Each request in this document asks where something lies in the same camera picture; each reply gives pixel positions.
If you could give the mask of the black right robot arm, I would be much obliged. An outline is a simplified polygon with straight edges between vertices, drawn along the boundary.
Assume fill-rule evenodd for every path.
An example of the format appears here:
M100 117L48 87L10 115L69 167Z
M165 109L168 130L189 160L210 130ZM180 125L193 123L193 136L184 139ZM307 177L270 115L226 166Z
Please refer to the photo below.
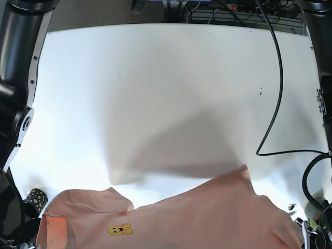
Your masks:
M5 1L1 21L1 248L39 248L45 193L23 199L10 164L34 117L38 65L57 1Z

